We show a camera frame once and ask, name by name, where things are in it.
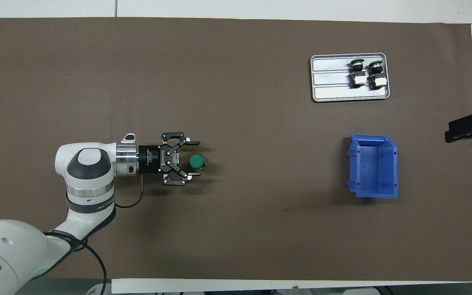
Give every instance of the gray band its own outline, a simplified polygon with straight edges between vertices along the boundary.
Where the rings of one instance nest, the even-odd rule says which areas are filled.
[[[114,187],[114,180],[111,181],[108,185],[94,189],[79,189],[67,185],[67,192],[76,197],[92,198],[108,193],[112,189],[112,187]]]
[[[65,202],[67,203],[67,207],[69,207],[69,209],[71,209],[74,212],[78,212],[78,213],[95,213],[95,212],[99,212],[99,211],[107,209],[110,205],[114,205],[114,194],[112,194],[112,196],[108,200],[106,200],[105,202],[101,202],[101,203],[95,204],[95,205],[88,205],[88,206],[86,206],[86,205],[77,205],[77,204],[75,204],[75,203],[73,203],[69,200],[68,195],[67,195],[67,198],[66,198]]]

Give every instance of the gray floor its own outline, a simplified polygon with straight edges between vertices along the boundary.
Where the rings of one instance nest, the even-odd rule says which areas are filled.
[[[100,282],[99,279],[40,278],[26,283],[16,294],[85,295],[90,288]],[[390,291],[394,295],[472,295],[472,283],[392,286],[390,291],[384,287],[379,287],[379,289],[382,295],[391,295]],[[278,290],[282,295],[341,295],[344,291],[344,288]]]

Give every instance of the green push button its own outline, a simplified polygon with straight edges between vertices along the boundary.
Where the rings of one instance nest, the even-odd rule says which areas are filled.
[[[202,155],[193,155],[189,159],[189,164],[194,169],[202,169],[206,165],[205,158]]]

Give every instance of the silver metal ring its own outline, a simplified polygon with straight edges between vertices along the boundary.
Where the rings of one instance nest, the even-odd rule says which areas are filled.
[[[79,188],[74,188],[67,185],[67,192],[76,197],[92,198],[92,197],[101,196],[109,192],[112,189],[112,187],[114,187],[114,181],[111,181],[108,185],[94,188],[94,189],[79,189]]]

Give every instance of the rectangular tray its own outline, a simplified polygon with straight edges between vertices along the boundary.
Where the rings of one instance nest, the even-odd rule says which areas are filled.
[[[387,75],[387,86],[371,90],[368,84],[359,88],[349,85],[349,63],[355,58],[363,58],[363,71],[368,73],[369,63],[382,60],[383,70]],[[389,97],[389,73],[386,55],[379,53],[365,54],[326,54],[315,55],[311,58],[311,80],[313,99],[316,102],[372,100]]]

